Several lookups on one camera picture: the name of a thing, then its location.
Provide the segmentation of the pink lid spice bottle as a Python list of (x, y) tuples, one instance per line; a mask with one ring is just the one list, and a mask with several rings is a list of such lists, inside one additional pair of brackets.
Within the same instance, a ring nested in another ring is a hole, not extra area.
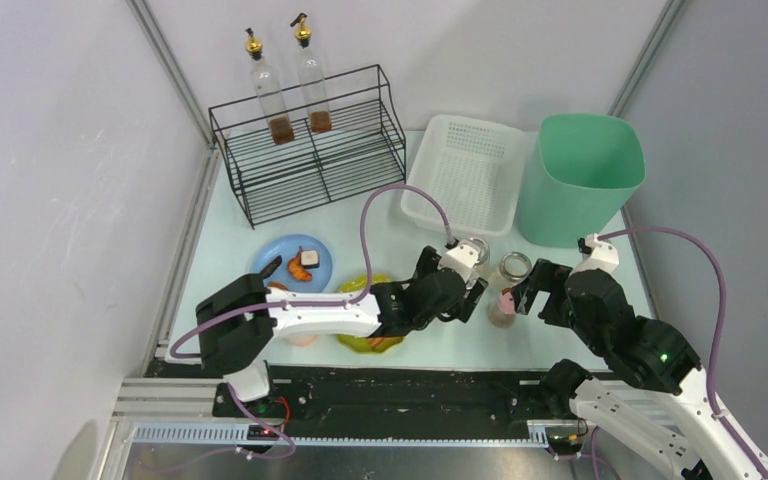
[(517, 318), (516, 305), (510, 288), (504, 288), (487, 307), (487, 319), (496, 328), (509, 328)]

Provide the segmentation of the oil bottle gold spout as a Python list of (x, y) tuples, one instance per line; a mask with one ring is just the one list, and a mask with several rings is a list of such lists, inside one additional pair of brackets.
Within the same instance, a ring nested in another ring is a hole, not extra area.
[(312, 30), (307, 26), (308, 16), (301, 12), (290, 23), (300, 47), (297, 74), (312, 133), (325, 133), (332, 129), (331, 111), (325, 85), (324, 69), (313, 51)]
[(263, 53), (263, 44), (255, 36), (253, 29), (246, 28), (245, 32), (247, 35), (245, 50), (252, 61), (251, 80), (271, 138), (276, 145), (292, 142), (295, 139), (295, 133), (287, 114), (279, 76), (267, 62)]

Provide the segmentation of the glass jar beige powder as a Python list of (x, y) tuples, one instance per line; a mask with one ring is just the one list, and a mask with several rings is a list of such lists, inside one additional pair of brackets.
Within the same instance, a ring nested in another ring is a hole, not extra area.
[(488, 276), (488, 264), (490, 257), (490, 248), (488, 243), (479, 237), (468, 237), (467, 241), (475, 248), (477, 252), (476, 263), (474, 264), (474, 270), (480, 277), (486, 278)]

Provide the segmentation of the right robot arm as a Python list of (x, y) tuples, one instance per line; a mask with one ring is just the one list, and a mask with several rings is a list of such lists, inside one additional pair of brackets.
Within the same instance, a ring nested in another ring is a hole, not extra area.
[(634, 313), (624, 291), (602, 269), (576, 271), (539, 260), (512, 287), (515, 310), (549, 297), (539, 318), (572, 330), (628, 386), (647, 392), (677, 426), (669, 430), (628, 406), (576, 362), (557, 362), (539, 383), (549, 410), (608, 432), (669, 479), (768, 479), (768, 457), (744, 430), (714, 411), (707, 372), (672, 325)]

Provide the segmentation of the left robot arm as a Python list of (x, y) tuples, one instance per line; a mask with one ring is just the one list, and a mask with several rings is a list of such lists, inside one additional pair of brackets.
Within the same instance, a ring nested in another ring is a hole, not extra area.
[(423, 249), (413, 276), (347, 294), (271, 290), (246, 274), (196, 308), (202, 369), (225, 379), (242, 402), (270, 393), (263, 350), (298, 336), (404, 337), (433, 320), (467, 322), (487, 287), (476, 266), (478, 248), (461, 241), (444, 254)]

